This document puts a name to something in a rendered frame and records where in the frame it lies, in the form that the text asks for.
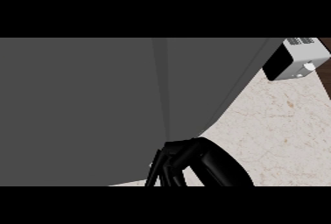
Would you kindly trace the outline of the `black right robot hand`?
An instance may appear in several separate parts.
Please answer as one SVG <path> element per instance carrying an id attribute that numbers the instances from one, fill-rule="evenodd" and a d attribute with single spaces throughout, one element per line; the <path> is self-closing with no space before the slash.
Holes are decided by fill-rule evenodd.
<path id="1" fill-rule="evenodd" d="M 167 142 L 149 167 L 145 186 L 186 186 L 183 170 L 191 167 L 206 186 L 253 187 L 251 177 L 225 149 L 206 137 Z"/>

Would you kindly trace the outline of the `pale grey box appliance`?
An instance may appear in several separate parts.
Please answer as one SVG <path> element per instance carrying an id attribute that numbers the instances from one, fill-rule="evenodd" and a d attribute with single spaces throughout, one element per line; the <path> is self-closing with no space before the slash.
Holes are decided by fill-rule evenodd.
<path id="1" fill-rule="evenodd" d="M 263 65 L 269 81 L 305 78 L 331 59 L 319 38 L 287 38 Z"/>

